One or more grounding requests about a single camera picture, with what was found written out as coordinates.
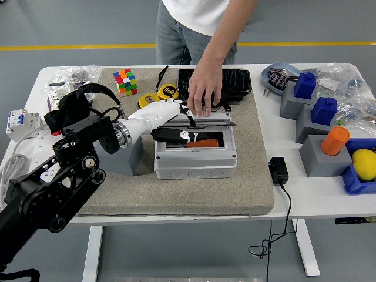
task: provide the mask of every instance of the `table leg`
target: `table leg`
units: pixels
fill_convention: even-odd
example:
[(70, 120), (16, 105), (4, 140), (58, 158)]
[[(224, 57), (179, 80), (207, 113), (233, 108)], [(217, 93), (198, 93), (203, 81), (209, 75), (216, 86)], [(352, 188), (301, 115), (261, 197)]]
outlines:
[(86, 252), (85, 268), (82, 282), (95, 282), (98, 273), (100, 245), (102, 243), (103, 226), (90, 228), (88, 250)]
[(307, 276), (320, 276), (320, 270), (316, 261), (315, 252), (313, 251), (312, 242), (308, 233), (306, 221), (304, 219), (293, 219), (294, 229), (298, 220), (298, 231), (296, 238), (298, 240), (301, 258), (303, 260), (305, 273)]

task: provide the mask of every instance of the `white electrical box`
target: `white electrical box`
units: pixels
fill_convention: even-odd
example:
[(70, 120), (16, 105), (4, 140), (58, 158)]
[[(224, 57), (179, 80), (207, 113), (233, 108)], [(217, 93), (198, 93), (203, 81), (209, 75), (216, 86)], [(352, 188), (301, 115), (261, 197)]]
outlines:
[(216, 136), (218, 147), (186, 148), (155, 143), (154, 171), (159, 179), (199, 179), (232, 177), (237, 166), (237, 155), (232, 122), (228, 113), (212, 113), (210, 117), (196, 119), (197, 129), (187, 129), (189, 123), (179, 115), (165, 126), (190, 132)]

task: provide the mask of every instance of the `jeans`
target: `jeans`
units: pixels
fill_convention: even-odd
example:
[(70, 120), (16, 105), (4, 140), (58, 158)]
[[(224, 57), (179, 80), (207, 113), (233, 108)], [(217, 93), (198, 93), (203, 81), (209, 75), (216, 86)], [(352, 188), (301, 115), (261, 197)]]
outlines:
[[(175, 21), (159, 1), (157, 16), (157, 65), (197, 65), (212, 37), (195, 32)], [(224, 64), (234, 64), (237, 42), (226, 55)]]

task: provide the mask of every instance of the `orange object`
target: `orange object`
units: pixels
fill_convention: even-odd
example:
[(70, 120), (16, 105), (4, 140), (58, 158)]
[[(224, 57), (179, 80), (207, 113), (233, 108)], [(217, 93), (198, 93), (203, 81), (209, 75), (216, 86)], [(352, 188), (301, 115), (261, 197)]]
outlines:
[(321, 150), (329, 156), (335, 156), (349, 139), (350, 132), (344, 127), (336, 126), (330, 130), (328, 136), (321, 143)]
[(187, 143), (187, 148), (215, 148), (219, 147), (217, 139), (207, 139)]

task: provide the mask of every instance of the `white t-shirt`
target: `white t-shirt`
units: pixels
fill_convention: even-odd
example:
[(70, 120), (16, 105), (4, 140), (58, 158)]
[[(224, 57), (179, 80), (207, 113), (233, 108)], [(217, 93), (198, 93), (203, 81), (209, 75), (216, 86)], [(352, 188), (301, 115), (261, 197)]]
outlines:
[(175, 21), (201, 34), (217, 30), (229, 0), (162, 0)]

